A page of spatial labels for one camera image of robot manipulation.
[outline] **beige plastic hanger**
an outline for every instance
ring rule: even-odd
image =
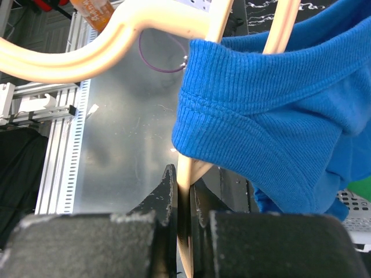
[[[105,30],[92,43],[68,53],[46,54],[18,47],[0,38],[0,71],[29,81],[71,83],[92,78],[116,64],[145,28],[156,28],[184,38],[220,42],[233,0],[213,0],[209,13],[173,0],[125,0]],[[279,0],[264,54],[285,50],[300,0]],[[179,154],[180,223],[178,243],[184,270],[193,276],[188,216],[190,185],[212,164]]]

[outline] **blue cloth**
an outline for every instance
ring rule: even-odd
[[[191,41],[173,145],[251,180],[262,212],[343,220],[337,191],[371,175],[371,1],[296,24],[286,53],[267,35]]]

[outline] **gray floor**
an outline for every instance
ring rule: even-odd
[[[70,3],[62,8],[69,14],[72,14],[74,10]],[[26,11],[24,9],[13,9],[11,11],[9,17],[10,24],[15,24],[24,12],[26,14],[17,24],[8,40],[16,45],[38,52],[65,52],[70,20],[54,10],[35,14],[31,9],[27,9]],[[8,26],[5,38],[9,36],[11,30],[11,26]],[[2,73],[0,83],[7,82],[11,82],[17,86],[28,83],[27,81]]]

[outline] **red object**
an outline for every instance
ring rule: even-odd
[[[35,4],[38,5],[44,12],[49,12],[52,10],[52,7],[50,7],[47,3],[45,3],[43,0],[34,0]],[[69,0],[60,0],[59,6],[64,6],[69,2]]]

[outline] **orange liquid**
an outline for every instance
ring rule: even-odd
[[[71,3],[98,32],[105,29],[115,11],[108,0],[71,0]]]

